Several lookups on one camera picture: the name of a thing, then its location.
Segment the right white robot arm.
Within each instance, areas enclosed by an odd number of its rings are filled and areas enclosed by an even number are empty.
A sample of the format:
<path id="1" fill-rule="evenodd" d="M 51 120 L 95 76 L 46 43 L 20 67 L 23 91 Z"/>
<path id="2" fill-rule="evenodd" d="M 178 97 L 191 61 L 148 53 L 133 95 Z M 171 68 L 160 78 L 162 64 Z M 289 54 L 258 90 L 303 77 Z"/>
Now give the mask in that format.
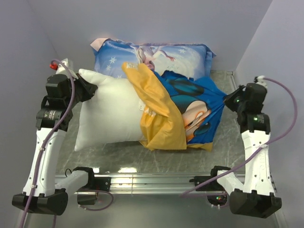
<path id="1" fill-rule="evenodd" d="M 215 166 L 210 174 L 211 188 L 222 187 L 229 195 L 229 208 L 233 214 L 268 218 L 281 209 L 282 200 L 275 196 L 269 168 L 266 142 L 270 139 L 270 119 L 262 113 L 267 94 L 265 82 L 241 85 L 229 94 L 225 106 L 237 113 L 237 122 L 245 149 L 245 180 L 243 183 L 234 172 L 225 174 L 227 167 Z"/>

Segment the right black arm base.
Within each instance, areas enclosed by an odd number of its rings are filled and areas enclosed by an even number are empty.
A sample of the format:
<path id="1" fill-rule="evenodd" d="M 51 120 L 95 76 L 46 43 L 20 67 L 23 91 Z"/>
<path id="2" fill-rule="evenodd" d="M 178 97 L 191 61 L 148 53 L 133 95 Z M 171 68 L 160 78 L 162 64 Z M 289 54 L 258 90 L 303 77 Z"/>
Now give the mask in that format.
<path id="1" fill-rule="evenodd" d="M 194 186 L 198 186 L 199 184 L 211 179 L 211 176 L 194 176 L 192 179 L 189 179 L 190 183 L 193 183 Z M 207 194 L 207 202 L 211 207 L 216 207 L 218 209 L 228 206 L 228 195 L 224 188 L 218 184 L 216 181 L 208 183 L 198 189 L 196 191 L 206 191 L 206 192 L 219 192 L 219 195 L 215 194 Z"/>

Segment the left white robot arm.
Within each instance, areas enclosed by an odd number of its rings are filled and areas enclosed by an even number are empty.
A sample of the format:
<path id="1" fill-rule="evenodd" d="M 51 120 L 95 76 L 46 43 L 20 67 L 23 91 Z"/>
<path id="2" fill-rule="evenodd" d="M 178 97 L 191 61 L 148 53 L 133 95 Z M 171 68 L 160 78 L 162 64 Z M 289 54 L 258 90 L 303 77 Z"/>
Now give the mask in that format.
<path id="1" fill-rule="evenodd" d="M 31 171 L 23 191 L 12 198 L 12 205 L 28 213 L 62 215 L 68 198 L 79 189 L 90 191 L 96 180 L 92 168 L 76 167 L 72 173 L 55 182 L 58 155 L 66 136 L 72 110 L 79 102 L 91 99 L 97 86 L 79 74 L 69 79 L 64 74 L 47 79 L 47 95 L 36 115 L 36 149 Z"/>

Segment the yellow Mickey Mouse pillowcase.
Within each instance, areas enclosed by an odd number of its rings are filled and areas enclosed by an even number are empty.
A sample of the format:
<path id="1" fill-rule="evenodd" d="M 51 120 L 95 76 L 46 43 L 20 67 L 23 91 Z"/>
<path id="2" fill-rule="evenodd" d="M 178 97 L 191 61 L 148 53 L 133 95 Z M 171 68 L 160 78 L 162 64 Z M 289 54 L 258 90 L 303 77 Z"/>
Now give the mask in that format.
<path id="1" fill-rule="evenodd" d="M 140 143 L 145 148 L 212 150 L 227 95 L 211 78 L 193 80 L 168 70 L 159 75 L 145 64 L 128 62 L 122 70 L 144 103 Z"/>

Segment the white pillow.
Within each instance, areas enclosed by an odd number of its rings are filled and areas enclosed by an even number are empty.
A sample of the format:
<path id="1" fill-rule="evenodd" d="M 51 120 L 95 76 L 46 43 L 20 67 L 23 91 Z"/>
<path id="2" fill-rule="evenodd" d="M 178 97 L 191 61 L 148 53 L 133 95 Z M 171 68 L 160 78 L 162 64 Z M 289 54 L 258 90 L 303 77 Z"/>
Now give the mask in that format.
<path id="1" fill-rule="evenodd" d="M 78 73 L 97 90 L 82 103 L 74 150 L 143 140 L 140 120 L 145 105 L 129 80 L 86 69 Z"/>

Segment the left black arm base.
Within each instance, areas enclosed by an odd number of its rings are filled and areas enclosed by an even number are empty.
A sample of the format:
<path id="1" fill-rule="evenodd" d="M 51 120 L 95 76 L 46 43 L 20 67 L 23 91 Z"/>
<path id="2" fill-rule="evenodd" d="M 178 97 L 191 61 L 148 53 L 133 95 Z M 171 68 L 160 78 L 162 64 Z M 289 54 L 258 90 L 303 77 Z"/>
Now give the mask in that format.
<path id="1" fill-rule="evenodd" d="M 77 194 L 77 203 L 78 206 L 90 210 L 90 211 L 99 211 L 104 210 L 110 207 L 114 201 L 113 194 L 110 193 L 110 186 L 111 186 L 111 177 L 95 177 L 93 185 L 82 187 L 76 194 Z M 105 194 L 110 197 L 110 201 L 106 206 L 103 206 L 100 209 L 91 209 L 87 208 L 86 206 L 92 206 L 97 203 L 99 195 Z"/>

